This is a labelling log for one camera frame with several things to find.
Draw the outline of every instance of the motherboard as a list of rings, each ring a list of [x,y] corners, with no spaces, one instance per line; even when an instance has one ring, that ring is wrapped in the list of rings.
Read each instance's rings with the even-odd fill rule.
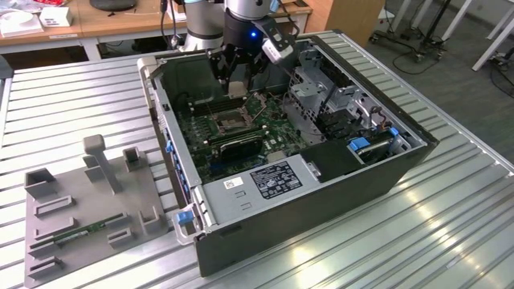
[[[179,127],[203,182],[272,163],[307,147],[283,112],[286,96],[255,92],[188,101]]]

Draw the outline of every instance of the gray floor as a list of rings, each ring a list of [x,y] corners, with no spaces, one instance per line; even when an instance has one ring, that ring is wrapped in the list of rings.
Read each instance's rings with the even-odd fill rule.
[[[422,0],[414,0],[408,14],[404,17],[403,31],[414,9]],[[395,13],[402,0],[387,0],[387,8]],[[437,13],[439,4],[434,3],[429,10],[420,28],[423,32]],[[442,18],[437,35],[442,36],[455,16],[455,11],[447,11]],[[486,40],[491,28],[473,19],[463,19],[453,37],[446,43],[449,52],[439,63],[422,75],[402,73],[392,66],[392,59],[408,51],[399,45],[382,39],[378,44],[368,44],[367,50],[387,65],[395,73],[420,91],[420,93],[461,122],[465,127],[514,163],[514,99],[505,95],[491,84],[490,67],[486,65],[479,72],[471,70],[479,56],[491,44]],[[499,51],[505,52],[514,42],[507,40]],[[403,70],[420,71],[431,60],[418,64],[404,57],[396,61]],[[507,72],[514,79],[514,68]],[[510,90],[510,86],[495,74],[495,82]]]

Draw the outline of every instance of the wooden desk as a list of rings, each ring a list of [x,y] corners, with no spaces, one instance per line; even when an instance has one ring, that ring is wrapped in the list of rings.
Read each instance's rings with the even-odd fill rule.
[[[0,36],[0,54],[80,45],[81,22],[77,1],[67,4],[73,15],[71,27],[45,28],[44,32],[8,37]]]
[[[113,34],[136,33],[160,29],[160,0],[139,0],[135,9],[115,12],[100,11],[89,5],[89,0],[79,2],[81,33],[84,37],[97,37]],[[176,27],[184,28],[186,21],[178,22]],[[164,29],[174,27],[170,17],[164,17]]]
[[[43,33],[1,39],[0,54],[67,46],[83,46],[89,60],[100,60],[101,55],[97,50],[97,44],[161,35],[159,3],[160,0],[139,0],[135,9],[115,12],[112,16],[108,16],[109,12],[95,9],[89,5],[89,0],[72,0],[68,6],[72,9],[73,25],[63,28],[45,28]],[[302,33],[306,29],[311,8],[298,7],[295,4],[286,5]],[[288,21],[282,9],[271,16],[279,23]],[[172,21],[165,16],[165,35],[172,35],[172,28]],[[186,21],[176,23],[176,32],[180,34],[187,33]],[[69,38],[56,38],[63,34]]]

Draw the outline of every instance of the metal bracket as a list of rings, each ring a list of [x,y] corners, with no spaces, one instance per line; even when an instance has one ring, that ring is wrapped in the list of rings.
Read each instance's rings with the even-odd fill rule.
[[[183,226],[179,224],[179,214],[186,213],[188,211],[194,211],[195,203],[188,204],[183,209],[172,212],[171,222],[174,223],[176,240],[182,245],[188,245],[195,241],[195,237],[203,234],[203,231],[196,231],[194,234],[188,235]]]
[[[147,74],[149,76],[151,73],[156,70],[157,66],[159,65],[157,65],[157,61],[156,61],[155,57],[141,57],[137,59],[137,73],[139,73],[139,77],[141,79],[145,105],[148,108],[152,108],[153,104],[152,104],[152,98],[149,96],[149,90],[148,90],[149,80],[147,78]]]

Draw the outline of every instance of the gray fixture plate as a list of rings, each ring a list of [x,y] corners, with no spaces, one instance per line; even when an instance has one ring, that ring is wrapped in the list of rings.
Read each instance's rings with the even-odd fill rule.
[[[140,157],[144,164],[140,169],[132,172],[125,170],[123,157],[109,161],[123,186],[123,191],[116,194],[112,193],[105,178],[95,183],[89,182],[84,173],[85,167],[55,176],[56,180],[49,184],[57,191],[56,194],[40,197],[37,200],[27,194],[25,286],[28,288],[47,283],[168,232],[164,210],[144,152],[140,152]],[[47,213],[40,218],[33,215],[36,205],[65,196],[73,198],[72,206]],[[145,234],[139,212],[141,212],[144,220],[148,221],[155,218],[155,211],[159,214],[160,225],[156,229],[153,229],[155,226],[151,226],[153,230],[147,228],[148,234]],[[80,228],[123,213],[128,215],[124,222],[115,222],[113,226],[105,226],[95,233],[61,244],[59,249],[36,258],[28,254],[29,245],[37,242],[35,239],[36,229],[40,234],[44,234],[68,224],[71,217],[77,223],[75,228]],[[108,243],[108,235],[125,228],[132,231],[132,236],[127,238],[127,241],[116,242],[113,248]],[[29,268],[52,256],[61,261],[60,269],[48,270],[48,274],[40,274],[41,277],[37,279],[28,277]]]

